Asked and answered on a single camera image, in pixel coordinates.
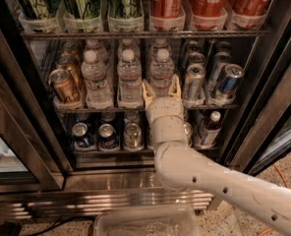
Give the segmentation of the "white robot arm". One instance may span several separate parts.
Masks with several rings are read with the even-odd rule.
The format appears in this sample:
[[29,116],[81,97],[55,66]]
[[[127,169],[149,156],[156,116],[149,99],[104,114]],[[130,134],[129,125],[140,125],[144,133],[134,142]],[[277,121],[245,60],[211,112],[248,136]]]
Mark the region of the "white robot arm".
[[143,94],[154,167],[166,190],[189,188],[213,194],[291,236],[291,189],[224,167],[188,146],[177,76],[172,77],[168,95],[158,97],[147,81]]

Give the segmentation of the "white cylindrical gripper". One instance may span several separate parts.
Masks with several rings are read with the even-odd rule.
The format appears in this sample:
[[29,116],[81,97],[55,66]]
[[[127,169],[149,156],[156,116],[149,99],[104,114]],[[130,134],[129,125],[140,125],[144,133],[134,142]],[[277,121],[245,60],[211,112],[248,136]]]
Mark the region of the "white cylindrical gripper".
[[146,119],[149,124],[152,145],[158,148],[167,142],[184,142],[184,107],[181,99],[179,77],[171,78],[168,95],[156,98],[156,94],[147,80],[143,80],[143,98]]

